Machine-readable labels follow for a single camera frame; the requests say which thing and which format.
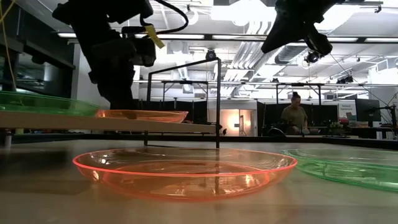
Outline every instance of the orange plastic plate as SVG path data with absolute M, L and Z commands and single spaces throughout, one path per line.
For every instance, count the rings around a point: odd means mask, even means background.
M 237 149 L 115 149 L 74 158 L 87 178 L 139 198 L 218 200 L 276 184 L 297 164 L 293 157 Z
M 139 121 L 156 121 L 166 123 L 181 123 L 187 117 L 186 111 L 141 111 L 141 110 L 100 110 L 97 117 L 136 119 Z

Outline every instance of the wooden shelf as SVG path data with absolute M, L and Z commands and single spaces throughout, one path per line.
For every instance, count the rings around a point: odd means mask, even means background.
M 213 125 L 0 111 L 0 128 L 216 133 Z

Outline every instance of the yellow tag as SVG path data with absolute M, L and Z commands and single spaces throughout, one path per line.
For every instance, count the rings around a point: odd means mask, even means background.
M 145 30 L 147 31 L 149 37 L 152 39 L 152 41 L 156 44 L 156 46 L 160 49 L 164 47 L 163 42 L 157 37 L 155 28 L 153 25 L 150 26 L 145 26 Z

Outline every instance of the olive shirt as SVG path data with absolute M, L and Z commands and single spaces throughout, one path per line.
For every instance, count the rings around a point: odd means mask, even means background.
M 282 119 L 294 124 L 299 129 L 303 129 L 305 121 L 308 118 L 304 108 L 301 106 L 299 106 L 297 109 L 292 108 L 292 106 L 287 106 L 282 112 Z

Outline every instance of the plate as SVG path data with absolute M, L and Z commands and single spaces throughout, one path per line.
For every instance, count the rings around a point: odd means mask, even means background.
M 289 156 L 237 149 L 115 149 L 73 162 L 87 178 L 139 198 L 207 201 L 251 194 L 285 178 Z
M 186 111 L 143 111 L 143 110 L 99 110 L 99 118 L 136 119 L 139 121 L 156 121 L 181 123 L 187 117 Z
M 96 105 L 78 100 L 0 91 L 0 110 L 3 111 L 94 116 L 98 109 Z
M 293 149 L 297 168 L 317 177 L 374 189 L 398 191 L 398 152 L 378 150 Z

